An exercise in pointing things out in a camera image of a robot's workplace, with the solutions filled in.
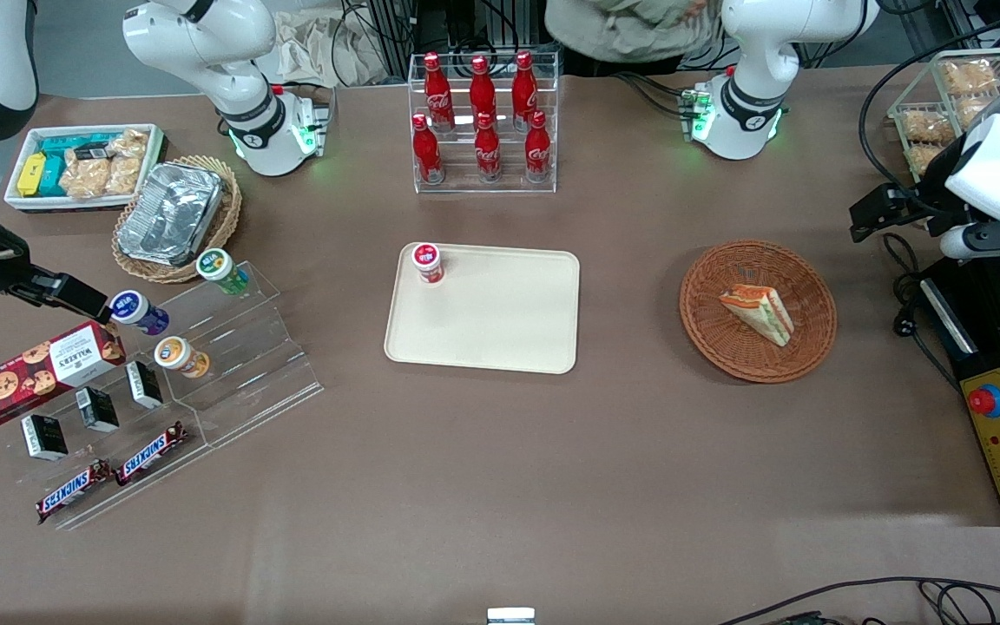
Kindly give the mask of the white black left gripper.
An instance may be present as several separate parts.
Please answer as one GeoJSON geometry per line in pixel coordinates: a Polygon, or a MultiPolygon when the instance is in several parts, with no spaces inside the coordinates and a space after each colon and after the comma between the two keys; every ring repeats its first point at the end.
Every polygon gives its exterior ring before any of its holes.
{"type": "MultiPolygon", "coordinates": [[[[964,137],[942,150],[925,170],[925,181],[944,186],[950,194],[1000,221],[1000,112],[976,119],[964,137]]],[[[881,183],[866,194],[866,205],[850,206],[853,244],[888,228],[932,217],[911,189],[881,183]]]]}

